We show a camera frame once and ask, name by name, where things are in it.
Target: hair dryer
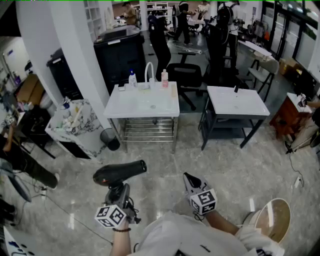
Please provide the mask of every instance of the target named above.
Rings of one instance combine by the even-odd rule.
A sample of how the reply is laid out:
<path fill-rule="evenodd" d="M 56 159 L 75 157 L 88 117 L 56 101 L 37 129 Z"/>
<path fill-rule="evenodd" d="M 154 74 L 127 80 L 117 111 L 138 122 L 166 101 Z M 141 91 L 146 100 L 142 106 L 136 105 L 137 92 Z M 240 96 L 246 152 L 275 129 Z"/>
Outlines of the hair dryer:
<path fill-rule="evenodd" d="M 133 176 L 145 173 L 147 165 L 145 161 L 139 160 L 123 164 L 108 164 L 95 172 L 93 180 L 101 186 L 109 188 L 105 196 L 105 204 L 117 205 L 127 215 L 129 223 L 139 223 L 137 212 L 134 209 L 133 200 L 130 202 L 130 186 L 123 182 Z"/>

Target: white shirt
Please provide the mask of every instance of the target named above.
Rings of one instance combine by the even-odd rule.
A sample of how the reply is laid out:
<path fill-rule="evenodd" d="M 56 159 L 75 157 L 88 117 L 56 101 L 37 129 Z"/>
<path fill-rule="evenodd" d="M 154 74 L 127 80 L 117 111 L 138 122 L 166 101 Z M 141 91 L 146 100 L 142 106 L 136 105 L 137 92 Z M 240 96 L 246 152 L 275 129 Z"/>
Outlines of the white shirt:
<path fill-rule="evenodd" d="M 204 20 L 210 20 L 210 18 L 211 18 L 210 4 L 203 5 L 202 11 L 203 12 L 206 11 L 206 13 L 203 15 L 203 19 Z"/>
<path fill-rule="evenodd" d="M 194 218 L 167 212 L 143 232 L 132 256 L 175 256 L 180 250 L 187 256 L 258 256 L 264 250 L 271 256 L 283 256 L 285 250 L 253 227 L 242 227 L 233 236 Z"/>
<path fill-rule="evenodd" d="M 225 3 L 225 6 L 231 7 L 234 4 L 235 4 L 234 2 L 229 1 L 229 2 Z M 232 12 L 233 12 L 233 20 L 238 19 L 238 15 L 241 12 L 240 6 L 236 4 L 234 7 L 232 7 Z M 229 33 L 232 34 L 232 35 L 237 36 L 238 35 L 238 26 L 235 26 L 235 24 L 233 24 L 233 23 L 231 25 L 228 25 L 228 26 L 229 26 Z"/>

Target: chair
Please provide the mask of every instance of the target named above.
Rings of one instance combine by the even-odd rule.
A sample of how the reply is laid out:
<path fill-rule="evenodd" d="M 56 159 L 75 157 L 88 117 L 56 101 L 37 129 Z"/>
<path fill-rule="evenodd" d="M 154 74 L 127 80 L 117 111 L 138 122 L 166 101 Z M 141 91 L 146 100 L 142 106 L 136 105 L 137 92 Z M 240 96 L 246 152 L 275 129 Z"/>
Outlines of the chair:
<path fill-rule="evenodd" d="M 262 67 L 263 69 L 268 71 L 269 74 L 266 75 L 266 74 L 263 74 L 262 71 L 258 71 L 259 67 Z M 267 83 L 269 85 L 263 102 L 266 102 L 267 100 L 272 81 L 275 75 L 278 73 L 278 70 L 279 70 L 279 62 L 276 61 L 275 59 L 271 59 L 268 61 L 259 61 L 255 59 L 251 67 L 248 68 L 248 73 L 246 75 L 248 76 L 249 74 L 251 74 L 254 76 L 253 88 L 256 88 L 257 79 L 262 83 L 262 86 L 260 87 L 258 94 L 261 92 L 261 90 L 264 88 L 264 86 Z"/>
<path fill-rule="evenodd" d="M 161 81 L 161 72 L 166 69 L 169 75 L 168 80 L 176 82 L 178 95 L 181 95 L 182 98 L 190 105 L 191 110 L 196 110 L 195 105 L 185 94 L 185 92 L 199 92 L 200 90 L 198 88 L 202 84 L 200 67 L 198 65 L 186 63 L 188 55 L 196 54 L 180 52 L 178 54 L 182 55 L 181 62 L 169 64 L 171 53 L 167 45 L 164 32 L 159 30 L 158 25 L 153 23 L 153 21 L 149 22 L 149 32 L 150 41 L 158 59 L 158 65 L 155 74 L 156 79 Z"/>

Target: bottle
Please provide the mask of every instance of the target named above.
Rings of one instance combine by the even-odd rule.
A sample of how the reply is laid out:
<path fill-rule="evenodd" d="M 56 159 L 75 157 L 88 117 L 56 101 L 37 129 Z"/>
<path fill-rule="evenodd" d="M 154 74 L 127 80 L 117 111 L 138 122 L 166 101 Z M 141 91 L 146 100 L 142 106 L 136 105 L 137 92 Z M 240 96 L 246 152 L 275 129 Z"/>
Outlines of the bottle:
<path fill-rule="evenodd" d="M 169 82 L 168 82 L 168 72 L 164 69 L 161 73 L 161 82 L 163 88 L 168 88 Z"/>
<path fill-rule="evenodd" d="M 130 75 L 129 75 L 129 85 L 132 87 L 138 87 L 136 74 L 134 73 L 134 70 L 130 69 Z"/>

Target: faucet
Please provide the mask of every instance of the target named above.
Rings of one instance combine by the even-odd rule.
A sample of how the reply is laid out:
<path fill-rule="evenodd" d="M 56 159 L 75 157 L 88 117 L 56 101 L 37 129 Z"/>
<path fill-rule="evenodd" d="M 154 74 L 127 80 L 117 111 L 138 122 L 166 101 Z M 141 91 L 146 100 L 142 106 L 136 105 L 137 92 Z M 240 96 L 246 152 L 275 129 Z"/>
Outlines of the faucet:
<path fill-rule="evenodd" d="M 149 85 L 147 82 L 147 73 L 148 73 L 148 67 L 151 65 L 151 73 L 152 73 L 152 78 L 149 79 Z M 148 62 L 147 65 L 145 66 L 144 70 L 144 88 L 149 89 L 151 87 L 155 86 L 155 74 L 154 74 L 154 65 L 151 62 Z"/>

